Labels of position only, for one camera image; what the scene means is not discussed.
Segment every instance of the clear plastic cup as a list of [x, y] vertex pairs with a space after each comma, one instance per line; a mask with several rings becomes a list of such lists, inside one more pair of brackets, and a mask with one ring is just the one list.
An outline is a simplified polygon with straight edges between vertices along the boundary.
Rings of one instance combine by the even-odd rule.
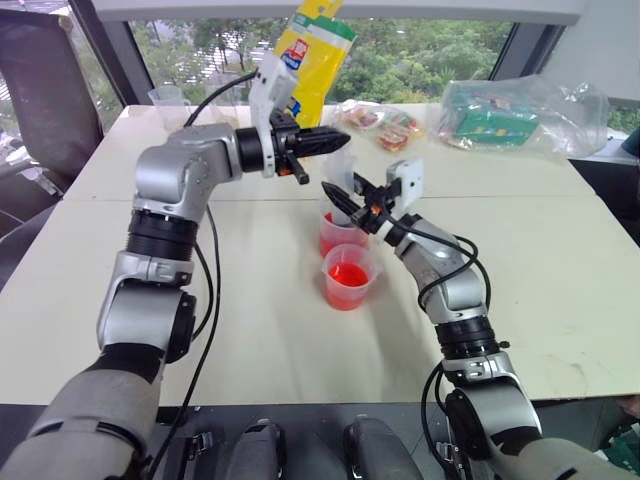
[[338, 245], [322, 263], [325, 298], [337, 310], [353, 310], [367, 297], [380, 274], [380, 266], [371, 253], [357, 245]]
[[333, 213], [328, 204], [324, 204], [320, 219], [320, 254], [324, 257], [329, 250], [337, 245], [350, 244], [367, 248], [369, 235], [355, 226], [336, 225], [333, 223]]
[[[238, 74], [213, 73], [205, 83], [207, 96], [239, 77]], [[242, 98], [242, 88], [236, 85], [226, 92], [218, 95], [210, 104], [209, 112], [214, 123], [228, 123], [233, 128], [238, 128], [238, 105]]]
[[174, 85], [164, 85], [149, 90], [147, 95], [156, 107], [170, 107], [158, 110], [165, 130], [169, 133], [180, 130], [189, 117], [188, 105], [191, 105], [182, 96], [182, 90]]

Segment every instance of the black chair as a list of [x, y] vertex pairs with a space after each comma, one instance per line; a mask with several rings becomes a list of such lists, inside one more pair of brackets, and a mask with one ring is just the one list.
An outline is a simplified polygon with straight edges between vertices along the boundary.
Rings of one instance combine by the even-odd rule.
[[[0, 10], [0, 72], [30, 156], [66, 191], [102, 140], [102, 127], [69, 39], [67, 17]], [[59, 199], [22, 174], [0, 165], [0, 236], [28, 223]], [[37, 217], [34, 225], [42, 221]], [[22, 227], [15, 231], [28, 232]], [[28, 242], [0, 242], [0, 263], [17, 265]]]
[[28, 222], [0, 238], [0, 291], [4, 288], [24, 254], [29, 250], [54, 208], [55, 206], [51, 206], [44, 209], [30, 218]]

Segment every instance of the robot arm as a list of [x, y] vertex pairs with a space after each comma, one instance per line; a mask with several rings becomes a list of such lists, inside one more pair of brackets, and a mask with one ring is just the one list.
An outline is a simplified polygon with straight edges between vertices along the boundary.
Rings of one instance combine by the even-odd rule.
[[328, 127], [300, 129], [279, 110], [295, 82], [277, 58], [266, 59], [257, 75], [252, 101], [267, 110], [252, 112], [256, 127], [187, 127], [143, 152], [127, 246], [117, 255], [98, 321], [100, 357], [63, 387], [0, 479], [144, 474], [164, 366], [182, 358], [191, 342], [196, 302], [182, 287], [191, 280], [191, 253], [213, 188], [253, 171], [306, 183], [298, 157], [349, 141]]
[[[398, 165], [390, 171], [397, 172]], [[364, 207], [335, 185], [323, 183], [323, 187], [355, 225], [394, 247], [423, 291], [463, 266], [465, 259], [451, 246], [426, 238], [458, 245], [454, 236], [419, 215], [391, 218], [389, 212], [407, 203], [403, 185], [408, 182], [401, 177], [388, 175], [387, 186], [374, 187], [354, 174], [355, 191], [364, 197]], [[418, 299], [435, 326], [444, 356], [442, 368], [455, 387], [446, 398], [446, 409], [460, 449], [474, 460], [486, 460], [505, 480], [635, 478], [572, 442], [542, 437], [536, 412], [501, 348], [504, 344], [495, 339], [483, 290], [476, 274], [466, 269]]]

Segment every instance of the snack package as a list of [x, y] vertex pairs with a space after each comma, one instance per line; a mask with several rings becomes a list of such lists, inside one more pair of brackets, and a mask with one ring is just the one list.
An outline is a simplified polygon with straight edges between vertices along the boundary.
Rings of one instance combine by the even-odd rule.
[[291, 18], [275, 48], [298, 76], [287, 110], [302, 128], [320, 123], [324, 98], [356, 35], [332, 20], [342, 0], [306, 0]]
[[573, 158], [604, 146], [609, 102], [592, 85], [570, 90], [540, 75], [451, 82], [437, 138], [465, 150], [524, 149]]
[[336, 107], [336, 119], [358, 131], [367, 132], [390, 152], [402, 150], [423, 130], [411, 115], [388, 105], [347, 100]]

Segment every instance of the green foliage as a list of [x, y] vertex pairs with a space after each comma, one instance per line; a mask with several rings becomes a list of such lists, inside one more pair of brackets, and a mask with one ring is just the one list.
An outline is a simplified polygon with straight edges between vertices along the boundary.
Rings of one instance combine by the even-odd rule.
[[611, 107], [609, 126], [625, 133], [640, 128], [640, 108]]
[[106, 131], [118, 118], [122, 105], [73, 14], [71, 20], [71, 42], [96, 105], [102, 128]]
[[[463, 20], [348, 19], [358, 35], [327, 103], [349, 98], [381, 103], [438, 101], [451, 80], [489, 76], [511, 24]], [[74, 22], [72, 41], [105, 128], [121, 110], [107, 77]], [[273, 48], [286, 18], [131, 22], [156, 86], [174, 84], [193, 104], [208, 93], [207, 77], [253, 70], [252, 52]], [[246, 100], [246, 88], [241, 97]], [[630, 133], [640, 110], [612, 108], [609, 125]], [[0, 102], [0, 126], [17, 131], [10, 102]]]
[[511, 24], [460, 20], [345, 20], [358, 34], [329, 101], [439, 98], [451, 80], [489, 76]]

